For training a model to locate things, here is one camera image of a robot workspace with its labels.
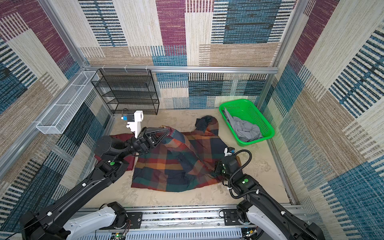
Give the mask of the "multicolour plaid long sleeve shirt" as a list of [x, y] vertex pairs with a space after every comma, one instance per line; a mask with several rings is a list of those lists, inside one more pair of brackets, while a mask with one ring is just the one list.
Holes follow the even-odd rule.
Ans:
[[138, 158], [131, 187], [179, 193], [221, 183], [224, 177], [215, 168], [227, 145], [219, 137], [219, 123], [204, 116], [195, 127], [192, 132], [168, 127], [169, 135]]

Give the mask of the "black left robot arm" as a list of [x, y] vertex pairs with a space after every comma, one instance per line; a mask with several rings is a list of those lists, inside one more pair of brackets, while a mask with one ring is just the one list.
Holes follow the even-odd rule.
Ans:
[[102, 190], [115, 183], [126, 172], [127, 156], [140, 156], [157, 147], [170, 133], [168, 128], [144, 127], [139, 136], [122, 141], [103, 136], [97, 141], [95, 153], [101, 161], [73, 189], [41, 209], [20, 217], [24, 240], [76, 240], [102, 228], [123, 228], [127, 215], [118, 203], [107, 204], [100, 210], [75, 219], [73, 215]]

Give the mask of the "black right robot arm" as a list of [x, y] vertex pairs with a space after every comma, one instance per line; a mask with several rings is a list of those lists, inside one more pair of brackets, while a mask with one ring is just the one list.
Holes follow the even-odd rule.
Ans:
[[224, 157], [215, 164], [215, 173], [227, 181], [233, 199], [241, 199], [237, 205], [239, 223], [256, 225], [274, 240], [324, 240], [322, 229], [315, 223], [307, 223], [270, 196], [261, 184], [243, 173], [236, 155]]

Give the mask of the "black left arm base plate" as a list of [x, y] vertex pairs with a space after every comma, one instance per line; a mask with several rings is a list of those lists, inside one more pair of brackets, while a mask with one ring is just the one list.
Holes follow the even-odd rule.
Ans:
[[139, 229], [142, 224], [142, 216], [142, 212], [118, 214], [110, 226], [101, 228], [100, 230]]

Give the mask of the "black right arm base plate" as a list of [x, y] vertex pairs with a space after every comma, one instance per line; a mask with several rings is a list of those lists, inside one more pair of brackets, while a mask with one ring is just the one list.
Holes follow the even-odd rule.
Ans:
[[224, 219], [226, 226], [249, 225], [246, 212], [240, 209], [220, 210], [219, 216]]

